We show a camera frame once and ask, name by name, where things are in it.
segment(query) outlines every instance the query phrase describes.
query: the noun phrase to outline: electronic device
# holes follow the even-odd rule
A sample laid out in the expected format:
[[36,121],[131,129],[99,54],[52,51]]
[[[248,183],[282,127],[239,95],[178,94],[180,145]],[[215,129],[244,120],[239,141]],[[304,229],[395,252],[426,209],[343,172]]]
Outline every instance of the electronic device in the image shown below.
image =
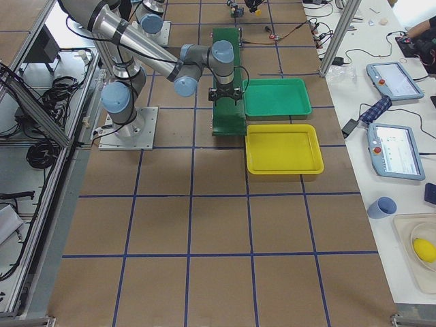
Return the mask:
[[415,45],[409,37],[397,36],[395,38],[395,41],[398,44],[398,47],[400,48],[405,58],[417,57],[417,50],[415,49]]
[[432,96],[430,97],[430,100],[432,101],[433,105],[434,105],[435,108],[436,108],[436,96],[432,95]]
[[342,136],[343,138],[347,138],[352,131],[354,131],[354,129],[357,127],[357,125],[359,124],[358,121],[355,121],[354,119],[350,119],[344,127],[342,127]]
[[392,101],[424,97],[420,87],[398,62],[369,64],[367,74],[377,90]]
[[424,201],[436,204],[436,185],[432,183],[425,185]]
[[371,123],[367,137],[371,161],[380,176],[417,181],[425,179],[410,127]]

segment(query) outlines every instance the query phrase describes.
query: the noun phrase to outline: yellow lemon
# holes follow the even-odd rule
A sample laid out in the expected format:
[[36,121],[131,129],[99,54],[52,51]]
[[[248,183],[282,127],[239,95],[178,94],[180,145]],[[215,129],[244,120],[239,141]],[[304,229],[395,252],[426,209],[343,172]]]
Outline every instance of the yellow lemon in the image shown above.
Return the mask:
[[436,247],[429,241],[423,238],[415,238],[414,250],[418,257],[425,262],[433,262],[436,260]]

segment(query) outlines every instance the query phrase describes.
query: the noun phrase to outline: touchscreen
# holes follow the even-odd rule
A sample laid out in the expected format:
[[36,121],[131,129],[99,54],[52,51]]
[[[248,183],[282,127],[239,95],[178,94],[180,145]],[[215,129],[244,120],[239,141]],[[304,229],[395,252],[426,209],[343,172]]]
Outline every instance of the touchscreen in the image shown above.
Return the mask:
[[387,172],[420,174],[407,129],[377,126],[376,133],[380,139]]
[[393,63],[387,65],[376,65],[375,69],[380,77],[385,80],[386,86],[394,96],[419,94],[412,82],[398,65]]

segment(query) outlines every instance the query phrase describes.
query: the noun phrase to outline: person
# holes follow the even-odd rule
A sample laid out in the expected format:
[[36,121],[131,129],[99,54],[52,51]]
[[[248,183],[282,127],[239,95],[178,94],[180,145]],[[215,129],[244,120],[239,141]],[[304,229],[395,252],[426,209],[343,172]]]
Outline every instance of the person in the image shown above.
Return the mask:
[[412,43],[425,70],[436,74],[436,16],[413,26],[400,42]]
[[434,27],[436,27],[436,16],[424,20],[423,22],[420,22],[419,24],[413,26],[410,30],[407,31],[406,36],[414,39],[416,37],[419,37],[425,31],[428,31],[429,29],[432,29]]

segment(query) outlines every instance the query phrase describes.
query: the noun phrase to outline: green conveyor belt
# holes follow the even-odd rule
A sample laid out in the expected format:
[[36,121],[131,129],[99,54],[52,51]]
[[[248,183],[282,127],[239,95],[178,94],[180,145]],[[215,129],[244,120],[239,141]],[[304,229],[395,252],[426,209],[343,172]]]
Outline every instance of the green conveyor belt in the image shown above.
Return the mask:
[[[236,28],[213,29],[213,41],[229,41],[233,45],[234,65],[240,65],[239,32]],[[243,87],[241,69],[234,71],[234,87]],[[233,99],[221,98],[213,106],[212,134],[247,135],[244,101],[234,103]]]

